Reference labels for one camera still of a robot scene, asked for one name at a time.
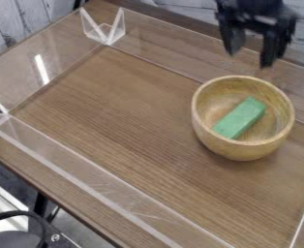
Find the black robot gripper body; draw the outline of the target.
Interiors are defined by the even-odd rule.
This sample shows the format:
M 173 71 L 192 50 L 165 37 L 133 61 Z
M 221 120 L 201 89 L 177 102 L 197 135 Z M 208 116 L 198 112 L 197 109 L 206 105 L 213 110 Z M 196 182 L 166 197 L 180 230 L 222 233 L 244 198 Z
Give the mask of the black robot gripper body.
M 264 34 L 276 28 L 289 36 L 294 34 L 297 13 L 282 0 L 214 0 L 220 32 L 232 36 L 249 29 Z

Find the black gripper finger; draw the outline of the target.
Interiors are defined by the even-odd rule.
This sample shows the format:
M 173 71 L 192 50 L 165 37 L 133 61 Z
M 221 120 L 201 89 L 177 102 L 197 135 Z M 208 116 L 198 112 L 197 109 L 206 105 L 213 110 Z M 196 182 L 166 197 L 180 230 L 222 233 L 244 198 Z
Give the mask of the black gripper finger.
M 220 32 L 225 50 L 234 56 L 245 44 L 245 30 L 241 27 L 221 25 Z
M 277 59 L 282 58 L 286 46 L 292 42 L 292 34 L 288 30 L 278 32 L 268 30 L 262 34 L 264 44 L 260 54 L 260 67 L 269 68 Z

